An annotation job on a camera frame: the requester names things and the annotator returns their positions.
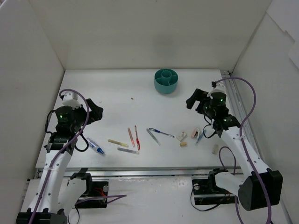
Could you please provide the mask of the orange transparent pen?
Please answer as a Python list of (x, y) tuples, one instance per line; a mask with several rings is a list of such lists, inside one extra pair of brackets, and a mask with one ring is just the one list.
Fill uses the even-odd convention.
[(130, 137), (130, 140), (131, 140), (131, 144), (132, 144), (133, 147), (135, 147), (134, 138), (133, 138), (131, 129), (129, 127), (128, 127), (128, 133), (129, 133), (129, 137)]

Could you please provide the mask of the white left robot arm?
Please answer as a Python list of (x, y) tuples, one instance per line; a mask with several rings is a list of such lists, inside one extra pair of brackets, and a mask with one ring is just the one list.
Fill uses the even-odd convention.
[(91, 99), (86, 99), (85, 103), (88, 111), (80, 104), (71, 106), (67, 102), (54, 111), (58, 124), (46, 146), (46, 162), (40, 184), (26, 212), (19, 212), (18, 224), (65, 224), (78, 199), (92, 193), (92, 176), (86, 168), (73, 173), (65, 191), (60, 192), (77, 137), (86, 125), (101, 120), (103, 116), (103, 108)]

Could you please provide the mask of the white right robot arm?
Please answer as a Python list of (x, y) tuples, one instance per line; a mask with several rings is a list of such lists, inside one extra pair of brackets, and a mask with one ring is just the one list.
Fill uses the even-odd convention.
[(247, 211), (279, 204), (283, 177), (279, 171), (271, 170), (248, 140), (240, 134), (239, 121), (226, 107), (226, 94), (209, 94), (196, 89), (186, 101), (187, 109), (192, 109), (195, 102), (199, 102), (196, 112), (211, 119), (214, 133), (233, 152), (245, 178), (244, 181), (240, 181), (225, 169), (214, 169), (209, 173), (207, 188), (211, 192), (225, 189), (236, 195)]

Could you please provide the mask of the blue ballpoint pen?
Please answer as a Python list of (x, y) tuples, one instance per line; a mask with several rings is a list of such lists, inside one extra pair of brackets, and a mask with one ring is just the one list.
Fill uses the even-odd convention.
[(159, 130), (157, 130), (157, 129), (154, 129), (154, 128), (149, 128), (149, 130), (150, 130), (150, 131), (154, 131), (154, 132), (156, 132), (156, 133), (160, 133), (160, 134), (169, 136), (169, 137), (172, 137), (172, 138), (175, 137), (174, 135), (171, 135), (171, 134), (168, 134), (168, 133), (161, 132), (161, 131), (159, 131)]

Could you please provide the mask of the red gel pen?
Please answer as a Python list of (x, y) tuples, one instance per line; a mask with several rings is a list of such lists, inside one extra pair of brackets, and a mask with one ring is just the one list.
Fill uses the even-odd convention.
[(135, 135), (136, 135), (136, 144), (137, 144), (137, 150), (140, 151), (140, 141), (138, 138), (138, 132), (137, 132), (137, 126), (135, 125)]

